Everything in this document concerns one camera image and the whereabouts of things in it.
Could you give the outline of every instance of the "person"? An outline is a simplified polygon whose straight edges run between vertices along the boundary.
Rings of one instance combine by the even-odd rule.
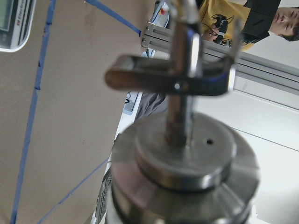
[[[212,16],[222,14],[230,20],[225,38],[232,40],[234,18],[240,17],[243,25],[245,25],[250,13],[250,8],[243,6],[246,2],[246,0],[197,0],[202,22],[202,38],[210,42],[217,38],[219,30],[214,25],[216,20]],[[299,40],[299,7],[278,8],[269,31],[288,41]],[[247,50],[252,46],[253,44],[249,43],[243,47],[243,50]]]

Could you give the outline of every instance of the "blue tape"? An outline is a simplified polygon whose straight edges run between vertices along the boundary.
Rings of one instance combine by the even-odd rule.
[[[101,168],[109,158],[103,161],[96,169],[94,169],[86,178],[84,178],[73,190],[71,190],[60,202],[58,202],[48,213],[38,221],[37,224],[41,224],[59,205],[61,205],[66,199],[68,199],[81,185],[88,180],[99,168]]]
[[[141,30],[139,30],[137,27],[135,27],[132,23],[130,23],[128,20],[117,14],[115,11],[112,9],[108,8],[105,6],[103,3],[99,2],[98,0],[86,0],[89,4],[96,6],[98,9],[102,10],[104,13],[107,13],[108,15],[112,16],[122,24],[126,25],[133,31],[139,34],[139,37],[141,36]]]
[[[39,91],[41,89],[40,84],[42,81],[43,64],[44,64],[48,41],[49,41],[49,28],[50,28],[50,25],[52,24],[53,14],[54,14],[54,10],[55,10],[55,3],[56,3],[56,0],[51,0],[51,2],[49,4],[49,8],[48,8],[47,21],[46,21],[45,30],[44,30],[45,35],[43,36],[42,49],[41,49],[41,53],[40,53],[40,57],[39,57],[39,63],[38,63],[38,68],[37,68],[37,72],[36,72],[36,80],[35,80],[35,85],[34,85],[34,89],[33,89],[31,104],[30,104],[30,110],[29,110],[29,115],[28,115],[25,139],[24,139],[24,143],[23,143],[23,150],[22,150],[22,156],[21,156],[21,161],[20,161],[17,185],[16,185],[16,189],[15,189],[14,204],[13,204],[13,210],[12,210],[12,214],[11,214],[10,224],[15,224],[16,220],[17,220],[22,184],[23,184],[27,155],[28,155],[28,149],[29,149],[29,145],[30,145],[30,138],[31,138],[34,116],[35,116],[35,112],[36,112],[36,105],[37,105],[37,100],[38,100],[37,91]]]

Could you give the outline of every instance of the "digital display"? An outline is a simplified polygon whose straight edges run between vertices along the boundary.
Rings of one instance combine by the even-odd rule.
[[[0,0],[0,29],[8,31],[13,0]]]

